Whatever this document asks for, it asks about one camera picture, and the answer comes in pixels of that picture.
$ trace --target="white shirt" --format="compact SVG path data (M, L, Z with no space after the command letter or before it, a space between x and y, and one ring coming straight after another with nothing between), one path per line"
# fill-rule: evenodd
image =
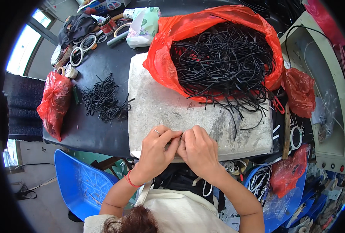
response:
M151 210L161 232L238 233L218 218L217 208L206 199L189 191L149 188L150 184L146 184L136 205L143 204ZM103 214L87 217L83 232L101 232L104 221L109 217L115 216Z

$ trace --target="woman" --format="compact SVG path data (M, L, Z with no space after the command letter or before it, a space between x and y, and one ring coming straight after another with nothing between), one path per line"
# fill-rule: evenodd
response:
M150 181L166 169L175 153L196 175L219 188L231 201L241 216L240 233L264 232L260 203L219 164L218 144L197 125L185 131L180 140L181 133L163 125L152 128L142 142L139 162L109 190L99 215L85 219L84 233L236 232L218 218L216 207L199 195L149 189ZM143 184L136 207L122 216L123 208Z

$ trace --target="window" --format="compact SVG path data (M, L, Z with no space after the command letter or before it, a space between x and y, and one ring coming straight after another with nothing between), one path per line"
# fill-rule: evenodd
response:
M51 19L38 9L33 13L33 18L46 28L51 23ZM23 76L31 54L40 38L41 35L38 32L26 25L13 48L6 70L15 75Z
M15 173L24 171L23 169L15 170L19 165L22 165L20 141L8 139L7 149L3 151L4 167L7 172Z

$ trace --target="red string bracelet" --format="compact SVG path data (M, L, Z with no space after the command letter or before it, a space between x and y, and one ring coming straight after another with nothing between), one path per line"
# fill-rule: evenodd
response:
M127 173L127 176L124 176L125 177L125 179L127 180L127 182L129 183L129 184L131 184L133 187L135 187L135 188L139 188L139 187L141 187L141 186L143 186L143 184L142 185L134 185L133 183L131 183L131 180L130 180L130 172L131 172L132 170L129 170L128 171L128 173Z

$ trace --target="metal rack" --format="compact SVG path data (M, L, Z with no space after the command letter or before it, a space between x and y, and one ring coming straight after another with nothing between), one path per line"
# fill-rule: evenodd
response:
M307 12L304 12L294 25L323 32ZM287 32L280 38L280 44L284 60L288 63L285 49ZM315 79L315 95L321 97L321 94L324 95L330 89L338 99L332 135L324 142L319 142L317 138L321 125L313 124L312 131L315 138L317 166L345 174L345 79L337 57L323 35L306 28L293 28L288 35L287 43L291 67L306 72Z

